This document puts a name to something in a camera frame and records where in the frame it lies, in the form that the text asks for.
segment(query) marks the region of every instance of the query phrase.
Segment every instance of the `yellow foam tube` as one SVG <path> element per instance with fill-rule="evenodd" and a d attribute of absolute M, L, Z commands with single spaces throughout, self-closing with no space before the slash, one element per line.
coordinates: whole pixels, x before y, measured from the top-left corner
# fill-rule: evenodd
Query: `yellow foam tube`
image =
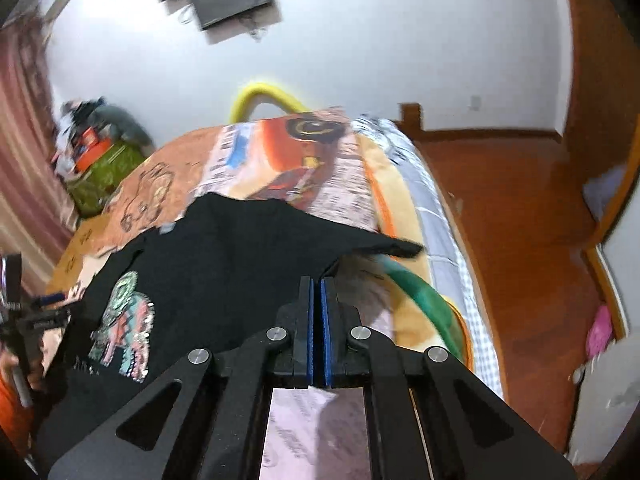
<path fill-rule="evenodd" d="M 309 108 L 303 105 L 295 97 L 287 94 L 284 90 L 279 89 L 277 86 L 270 85 L 268 83 L 249 83 L 245 86 L 238 97 L 234 101 L 231 107 L 231 117 L 229 117 L 229 123 L 241 123 L 246 121 L 248 117 L 245 116 L 246 111 L 258 95 L 266 95 L 277 102 L 278 106 L 283 108 L 284 111 L 290 114 L 299 114 L 301 112 L 308 112 Z"/>

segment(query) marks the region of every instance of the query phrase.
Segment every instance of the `person's hand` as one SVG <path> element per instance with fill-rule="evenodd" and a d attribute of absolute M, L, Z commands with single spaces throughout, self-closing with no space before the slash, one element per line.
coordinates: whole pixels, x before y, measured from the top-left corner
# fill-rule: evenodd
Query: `person's hand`
<path fill-rule="evenodd" d="M 15 392 L 14 385 L 14 367 L 19 366 L 20 361 L 18 358 L 8 351 L 7 348 L 0 348 L 0 376 L 2 377 L 2 382 L 6 384 L 7 387 L 11 388 Z M 38 354 L 34 357 L 30 362 L 30 370 L 27 377 L 27 381 L 29 382 L 31 388 L 33 390 L 39 390 L 42 387 L 42 375 L 44 373 L 44 369 L 42 367 L 42 349 L 38 349 Z"/>

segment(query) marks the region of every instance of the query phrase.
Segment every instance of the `triangular cutout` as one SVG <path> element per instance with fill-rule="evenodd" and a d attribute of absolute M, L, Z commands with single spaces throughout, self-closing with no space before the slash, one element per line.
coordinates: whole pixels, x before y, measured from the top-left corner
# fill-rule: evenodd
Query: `triangular cutout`
<path fill-rule="evenodd" d="M 513 436 L 513 428 L 464 381 L 454 381 L 454 388 L 478 446 L 491 447 Z"/>
<path fill-rule="evenodd" d="M 168 384 L 138 412 L 123 422 L 116 430 L 116 435 L 144 451 L 151 451 L 156 446 L 181 387 L 182 383 L 179 381 Z"/>

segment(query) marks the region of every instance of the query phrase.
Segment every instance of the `wooden floor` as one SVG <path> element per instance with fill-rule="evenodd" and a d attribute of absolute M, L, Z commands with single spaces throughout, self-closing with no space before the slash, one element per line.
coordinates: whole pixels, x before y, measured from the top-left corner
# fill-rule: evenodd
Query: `wooden floor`
<path fill-rule="evenodd" d="M 416 142 L 478 261 L 504 356 L 510 405 L 565 450 L 585 338 L 600 304 L 581 249 L 594 222 L 553 139 Z"/>

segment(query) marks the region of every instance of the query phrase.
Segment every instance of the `pink object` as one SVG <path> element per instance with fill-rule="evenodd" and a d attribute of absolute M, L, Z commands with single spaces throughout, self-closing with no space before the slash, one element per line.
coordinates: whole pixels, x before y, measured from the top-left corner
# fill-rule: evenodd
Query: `pink object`
<path fill-rule="evenodd" d="M 601 305 L 596 313 L 596 319 L 587 334 L 587 356 L 589 359 L 605 351 L 613 336 L 611 314 L 607 305 Z"/>

